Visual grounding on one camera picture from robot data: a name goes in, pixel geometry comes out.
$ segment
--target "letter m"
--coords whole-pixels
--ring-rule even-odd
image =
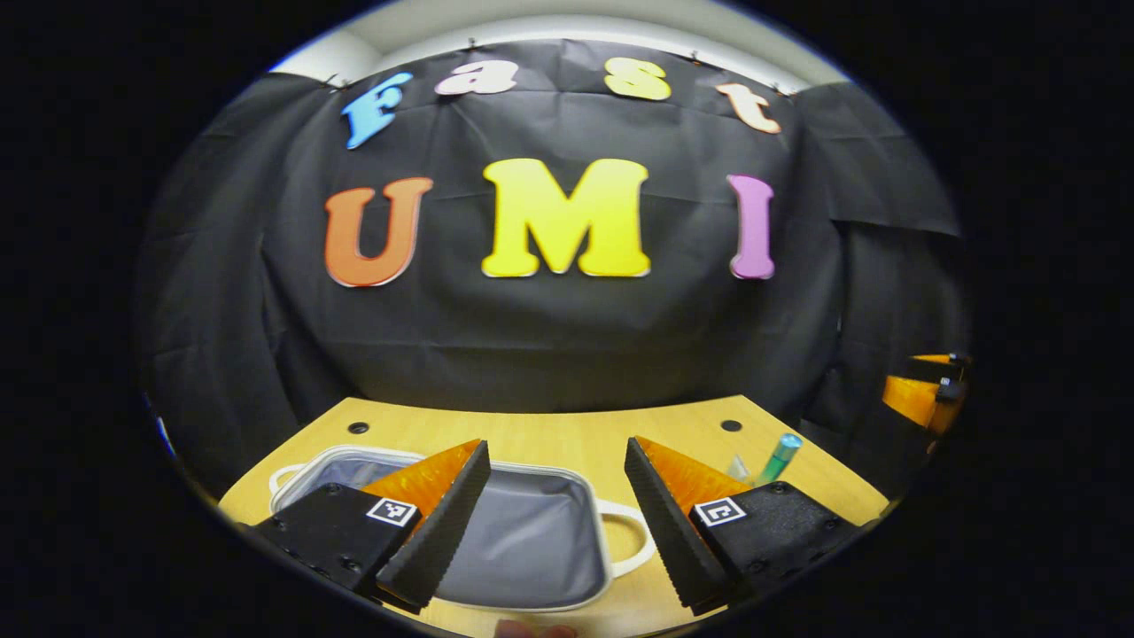
[[[497,186],[492,254],[482,269],[489,277],[527,277],[540,260],[527,250],[531,232],[544,261],[562,273],[590,233],[578,267],[595,277],[642,277],[650,257],[642,252],[638,188],[649,172],[633,161],[600,159],[583,172],[570,197],[536,159],[492,162],[484,177]]]

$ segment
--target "white ceiling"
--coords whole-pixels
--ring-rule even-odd
[[[464,45],[468,37],[477,36],[476,28],[469,27],[534,16],[569,16],[575,18],[576,24],[586,16],[650,23],[696,36],[693,41],[719,43],[723,45],[721,51],[730,48],[743,52],[809,85],[847,79],[832,65],[792,37],[759,22],[760,18],[711,0],[401,0],[344,27],[373,45],[381,53],[382,61],[397,63],[403,57],[398,54],[399,50],[422,57],[422,43],[425,41],[441,46],[441,50],[432,52],[445,50],[445,43],[448,43],[448,50],[452,50],[452,37],[439,37],[442,34],[456,35],[452,32],[460,32],[457,41]],[[710,57],[699,57],[714,63]]]

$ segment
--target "finger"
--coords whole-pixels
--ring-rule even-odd
[[[535,631],[516,620],[500,620],[497,622],[496,633],[492,635],[492,638],[535,638]]]
[[[575,638],[578,633],[566,624],[549,627],[540,638]]]

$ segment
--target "black cloth backdrop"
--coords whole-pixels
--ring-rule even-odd
[[[603,63],[666,70],[672,95],[617,95]],[[463,63],[519,65],[517,86],[442,97]],[[345,105],[399,71],[395,120],[346,148]],[[737,82],[782,127],[742,122],[714,86]],[[491,253],[493,161],[535,158],[566,193],[601,158],[638,162],[641,278],[481,272]],[[736,196],[771,185],[775,275],[741,280]],[[324,203],[371,187],[363,254],[386,244],[386,184],[429,177],[413,261],[347,288],[323,261]],[[930,435],[881,403],[912,355],[966,350],[970,301],[946,188],[857,86],[793,96],[678,56],[601,42],[528,41],[417,60],[336,90],[268,74],[186,151],[139,255],[135,347],[176,452],[217,496],[346,397],[500,412],[654,407],[744,394],[887,496]]]

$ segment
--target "pen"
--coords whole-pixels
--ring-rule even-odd
[[[780,437],[779,444],[776,446],[776,451],[772,452],[770,459],[768,459],[768,465],[764,466],[764,470],[760,473],[760,476],[752,483],[752,487],[760,487],[767,485],[779,478],[780,474],[784,473],[784,468],[792,462],[792,458],[803,445],[803,440],[795,436],[794,434],[786,434]]]

